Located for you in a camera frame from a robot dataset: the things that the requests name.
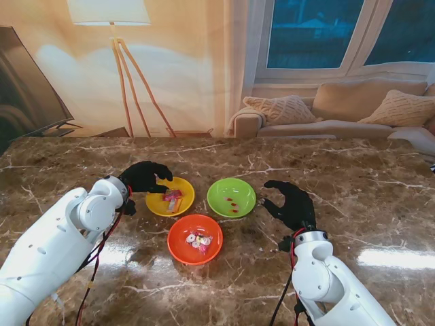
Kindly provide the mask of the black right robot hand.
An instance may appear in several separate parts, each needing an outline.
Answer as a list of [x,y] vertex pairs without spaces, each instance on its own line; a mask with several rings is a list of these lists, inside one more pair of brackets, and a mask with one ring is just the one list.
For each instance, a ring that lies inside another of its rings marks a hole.
[[293,231],[305,228],[316,229],[315,209],[313,201],[304,190],[284,181],[269,180],[264,184],[267,189],[278,189],[285,197],[283,206],[279,207],[269,199],[264,199],[262,206],[272,217],[284,223]]

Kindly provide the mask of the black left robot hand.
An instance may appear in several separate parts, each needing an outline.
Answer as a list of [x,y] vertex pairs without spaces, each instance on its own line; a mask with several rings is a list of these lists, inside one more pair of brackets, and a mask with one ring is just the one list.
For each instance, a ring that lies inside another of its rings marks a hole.
[[164,194],[168,187],[157,184],[156,178],[173,180],[173,174],[167,166],[151,161],[133,164],[118,177],[132,192]]

